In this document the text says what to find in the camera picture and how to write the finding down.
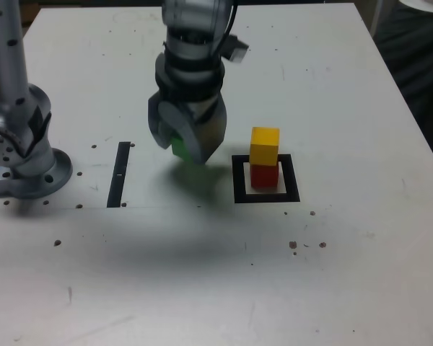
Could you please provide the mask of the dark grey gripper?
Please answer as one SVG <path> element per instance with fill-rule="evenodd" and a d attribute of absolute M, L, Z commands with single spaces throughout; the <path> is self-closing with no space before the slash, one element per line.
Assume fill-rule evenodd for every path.
<path fill-rule="evenodd" d="M 148 124 L 154 140 L 167 149 L 178 137 L 191 161 L 205 164 L 224 140 L 227 113 L 222 98 L 218 94 L 158 93 L 148 100 Z"/>

